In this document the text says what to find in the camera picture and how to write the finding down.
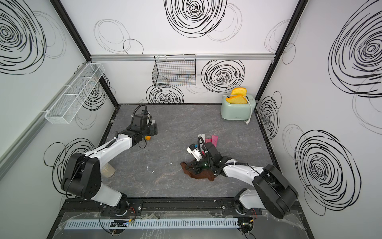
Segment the brown cloth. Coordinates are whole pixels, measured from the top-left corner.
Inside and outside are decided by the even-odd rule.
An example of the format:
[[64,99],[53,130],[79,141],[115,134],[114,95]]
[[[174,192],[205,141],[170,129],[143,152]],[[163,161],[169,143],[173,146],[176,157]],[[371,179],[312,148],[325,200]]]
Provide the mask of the brown cloth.
[[189,163],[182,162],[181,167],[182,167],[183,172],[186,175],[190,176],[191,178],[208,179],[209,181],[213,182],[216,178],[214,173],[209,169],[206,169],[206,170],[200,169],[198,167],[197,163],[198,162],[195,160],[192,162],[189,162]]

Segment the magenta toothpaste tube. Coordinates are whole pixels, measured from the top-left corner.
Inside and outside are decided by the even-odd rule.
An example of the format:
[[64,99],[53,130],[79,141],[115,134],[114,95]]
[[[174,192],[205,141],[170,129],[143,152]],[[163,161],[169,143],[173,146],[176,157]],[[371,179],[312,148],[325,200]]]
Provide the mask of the magenta toothpaste tube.
[[211,137],[211,142],[212,144],[217,147],[217,144],[218,144],[218,136],[215,136],[215,135],[212,135]]

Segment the white pink-cap toothpaste tube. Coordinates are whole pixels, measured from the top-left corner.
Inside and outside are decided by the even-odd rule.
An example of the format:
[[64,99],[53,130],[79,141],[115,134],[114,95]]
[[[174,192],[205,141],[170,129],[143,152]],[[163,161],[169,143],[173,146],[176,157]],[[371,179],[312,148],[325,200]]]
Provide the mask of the white pink-cap toothpaste tube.
[[198,137],[201,137],[204,141],[206,141],[206,137],[205,137],[205,134],[202,133],[202,134],[198,134]]

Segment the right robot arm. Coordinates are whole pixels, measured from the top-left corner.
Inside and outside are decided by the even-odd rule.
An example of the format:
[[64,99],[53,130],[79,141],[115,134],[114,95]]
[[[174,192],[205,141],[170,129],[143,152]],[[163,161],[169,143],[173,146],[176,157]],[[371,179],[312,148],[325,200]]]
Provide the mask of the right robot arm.
[[267,210],[283,219],[298,199],[298,193],[282,173],[273,165],[251,166],[231,157],[223,156],[211,142],[191,144],[187,152],[194,157],[190,163],[183,162],[185,174],[195,179],[214,181],[217,176],[235,178],[253,189],[242,189],[233,199],[232,206],[240,214],[252,209]]

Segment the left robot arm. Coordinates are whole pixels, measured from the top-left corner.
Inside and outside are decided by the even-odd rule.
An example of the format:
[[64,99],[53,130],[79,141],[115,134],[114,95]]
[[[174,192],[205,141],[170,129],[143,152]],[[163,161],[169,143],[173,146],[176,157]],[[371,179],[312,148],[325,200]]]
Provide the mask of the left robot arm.
[[122,210],[127,207],[126,196],[102,183],[101,170],[120,153],[157,133],[157,124],[152,122],[149,113],[133,115],[132,123],[112,140],[94,150],[70,156],[61,189],[65,193]]

